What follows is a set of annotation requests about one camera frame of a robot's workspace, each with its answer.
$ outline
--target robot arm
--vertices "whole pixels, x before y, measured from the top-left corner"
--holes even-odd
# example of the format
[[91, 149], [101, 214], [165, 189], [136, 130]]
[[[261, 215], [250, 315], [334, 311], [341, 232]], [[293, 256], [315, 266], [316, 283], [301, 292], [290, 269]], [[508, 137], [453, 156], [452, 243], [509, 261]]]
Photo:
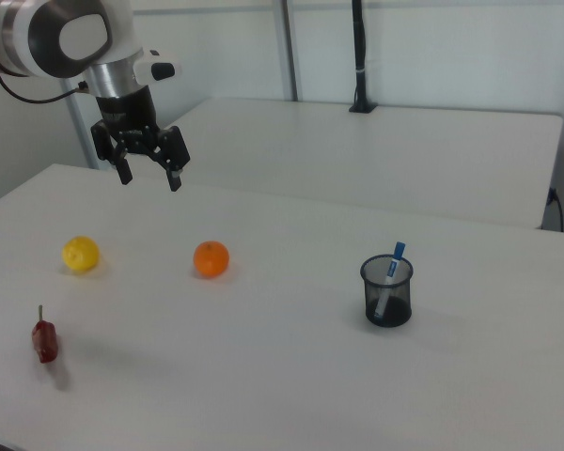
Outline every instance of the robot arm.
[[143, 50], [128, 0], [0, 0], [0, 72], [84, 74], [102, 113], [91, 129], [99, 158], [127, 184], [126, 155], [147, 155], [165, 169], [172, 191], [181, 186], [188, 150], [177, 127], [157, 126], [149, 91], [150, 84], [178, 75], [180, 66]]

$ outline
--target orange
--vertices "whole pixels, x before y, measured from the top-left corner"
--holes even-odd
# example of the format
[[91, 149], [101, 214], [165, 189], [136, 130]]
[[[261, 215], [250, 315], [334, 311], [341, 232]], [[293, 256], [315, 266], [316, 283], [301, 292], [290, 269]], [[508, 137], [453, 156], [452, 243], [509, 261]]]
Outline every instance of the orange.
[[195, 250], [195, 268], [205, 277], [215, 277], [227, 269], [229, 252], [218, 241], [200, 243]]
[[75, 237], [63, 247], [63, 261], [74, 271], [87, 271], [98, 264], [100, 250], [88, 237]]

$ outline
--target blue marker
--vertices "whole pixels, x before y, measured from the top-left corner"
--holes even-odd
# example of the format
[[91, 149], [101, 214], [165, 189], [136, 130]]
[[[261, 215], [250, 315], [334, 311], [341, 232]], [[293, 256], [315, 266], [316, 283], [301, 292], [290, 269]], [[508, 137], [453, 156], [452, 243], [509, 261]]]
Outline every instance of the blue marker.
[[[393, 285], [395, 279], [395, 271], [399, 266], [401, 259], [403, 258], [403, 251], [405, 251], [405, 243], [398, 241], [395, 246], [395, 254], [393, 254], [393, 259], [390, 266], [388, 267], [388, 272], [386, 273], [386, 278], [384, 279], [385, 285]], [[388, 303], [388, 298], [391, 294], [391, 290], [388, 288], [383, 288], [383, 293], [380, 295], [378, 300], [378, 305], [376, 305], [375, 315], [381, 318], [386, 309], [386, 303]]]

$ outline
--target white wall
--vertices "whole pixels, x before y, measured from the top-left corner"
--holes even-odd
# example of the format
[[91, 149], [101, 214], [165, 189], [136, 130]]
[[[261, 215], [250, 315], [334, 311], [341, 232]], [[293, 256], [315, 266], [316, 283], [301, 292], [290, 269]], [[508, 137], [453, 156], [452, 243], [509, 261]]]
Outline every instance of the white wall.
[[[62, 93], [56, 81], [8, 76], [5, 80], [31, 99]], [[53, 163], [87, 166], [67, 103], [22, 103], [0, 86], [0, 197]]]
[[[300, 99], [353, 102], [351, 2], [291, 3]], [[365, 12], [369, 96], [387, 105], [564, 117], [563, 3], [369, 2]], [[413, 5], [417, 8], [404, 8]], [[420, 8], [423, 5], [441, 8]], [[564, 133], [554, 184], [564, 203]], [[556, 212], [551, 210], [546, 217], [547, 225], [556, 228]]]
[[[276, 2], [133, 1], [134, 24], [145, 49], [167, 50], [182, 64], [180, 78], [150, 88], [160, 126], [169, 125], [209, 98], [290, 98], [288, 59]], [[89, 131], [101, 119], [96, 102], [89, 96], [79, 97], [78, 105]]]

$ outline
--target lemon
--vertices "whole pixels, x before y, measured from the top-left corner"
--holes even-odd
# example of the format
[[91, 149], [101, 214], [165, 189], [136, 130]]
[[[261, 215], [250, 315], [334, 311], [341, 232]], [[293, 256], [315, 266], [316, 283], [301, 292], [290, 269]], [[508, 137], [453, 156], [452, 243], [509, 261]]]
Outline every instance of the lemon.
[[75, 237], [63, 247], [63, 261], [74, 271], [91, 270], [100, 255], [98, 245], [88, 237]]

